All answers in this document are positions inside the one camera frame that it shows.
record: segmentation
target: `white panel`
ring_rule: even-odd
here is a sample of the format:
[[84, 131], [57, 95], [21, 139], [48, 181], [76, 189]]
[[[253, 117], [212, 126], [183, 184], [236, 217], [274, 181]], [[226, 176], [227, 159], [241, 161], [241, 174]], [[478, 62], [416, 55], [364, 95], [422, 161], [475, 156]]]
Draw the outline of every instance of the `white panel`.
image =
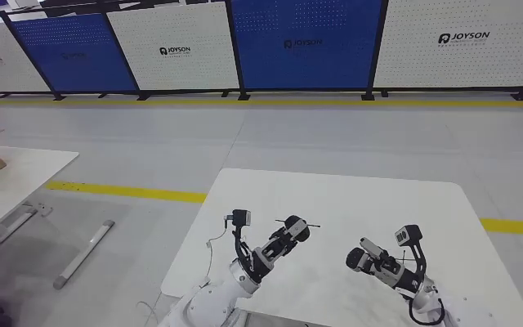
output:
[[49, 87], [4, 24], [0, 24], [0, 92], [49, 92]]
[[374, 86], [521, 86], [522, 59], [521, 0], [391, 0]]
[[239, 87], [225, 3], [108, 15], [140, 89]]

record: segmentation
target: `perforated board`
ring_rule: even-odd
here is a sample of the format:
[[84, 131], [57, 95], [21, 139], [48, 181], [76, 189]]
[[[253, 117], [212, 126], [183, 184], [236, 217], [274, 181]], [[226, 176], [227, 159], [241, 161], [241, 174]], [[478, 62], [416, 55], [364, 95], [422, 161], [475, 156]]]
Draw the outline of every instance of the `perforated board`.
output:
[[0, 23], [0, 92], [49, 92], [38, 71], [15, 40]]
[[367, 87], [381, 0], [231, 0], [246, 88]]
[[375, 87], [521, 85], [523, 1], [390, 1]]
[[58, 92], [134, 91], [134, 83], [101, 14], [12, 23]]
[[141, 90], [239, 87], [225, 3], [108, 15]]

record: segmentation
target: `white wire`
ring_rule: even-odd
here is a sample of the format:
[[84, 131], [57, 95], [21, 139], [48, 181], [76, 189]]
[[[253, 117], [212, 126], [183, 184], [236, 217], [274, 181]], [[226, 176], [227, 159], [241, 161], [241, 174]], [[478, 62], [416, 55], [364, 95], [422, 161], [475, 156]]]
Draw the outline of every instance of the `white wire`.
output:
[[209, 277], [209, 272], [211, 272], [211, 266], [212, 266], [212, 243], [214, 240], [219, 240], [223, 235], [225, 235], [227, 232], [227, 228], [223, 229], [223, 233], [221, 233], [220, 236], [215, 237], [214, 239], [209, 239], [207, 241], [207, 246], [211, 249], [211, 259], [209, 260], [209, 268], [207, 269], [207, 275], [205, 277]]
[[154, 312], [154, 309], [149, 305], [149, 303], [144, 302], [144, 301], [139, 301], [136, 303], [135, 307], [138, 307], [138, 304], [140, 304], [140, 303], [147, 306], [150, 309], [151, 313], [153, 314], [154, 318], [156, 319], [156, 325], [159, 324], [158, 317], [156, 316], [156, 312]]

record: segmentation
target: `white desk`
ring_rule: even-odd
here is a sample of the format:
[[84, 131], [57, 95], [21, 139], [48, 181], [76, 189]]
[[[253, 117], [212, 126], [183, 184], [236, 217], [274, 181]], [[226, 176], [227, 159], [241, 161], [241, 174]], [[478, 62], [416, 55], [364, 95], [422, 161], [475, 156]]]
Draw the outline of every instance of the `white desk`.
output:
[[[521, 326], [516, 287], [462, 189], [444, 182], [223, 169], [163, 280], [163, 293], [180, 297], [205, 276], [205, 243], [221, 234], [222, 217], [235, 208], [252, 212], [252, 225], [242, 230], [251, 249], [281, 226], [276, 218], [296, 214], [321, 225], [276, 262], [251, 299], [238, 301], [241, 309], [333, 327], [416, 326], [396, 291], [351, 271], [345, 259], [363, 236], [401, 257], [394, 233], [418, 224], [432, 279], [487, 307], [499, 326]], [[213, 249], [209, 276], [216, 279], [236, 257], [230, 232]]]
[[0, 146], [0, 221], [22, 205], [65, 166], [78, 152], [21, 149]]
[[[0, 222], [17, 210], [46, 182], [78, 157], [78, 152], [21, 149], [0, 146], [0, 158], [7, 166], [0, 169]], [[26, 204], [27, 210], [0, 234], [0, 243], [30, 219], [39, 208]], [[58, 276], [54, 283], [56, 289], [64, 287], [72, 274], [78, 269], [89, 253], [96, 247], [105, 233], [114, 225], [112, 221], [95, 233], [84, 249]]]

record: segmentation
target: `blue panel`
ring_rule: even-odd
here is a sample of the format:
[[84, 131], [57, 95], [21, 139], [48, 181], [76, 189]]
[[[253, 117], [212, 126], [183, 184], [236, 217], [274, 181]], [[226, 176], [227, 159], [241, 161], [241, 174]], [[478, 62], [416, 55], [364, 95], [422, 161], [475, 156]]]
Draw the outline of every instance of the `blue panel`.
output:
[[13, 25], [57, 91], [135, 90], [101, 14], [14, 21]]
[[231, 0], [246, 88], [367, 87], [382, 0]]

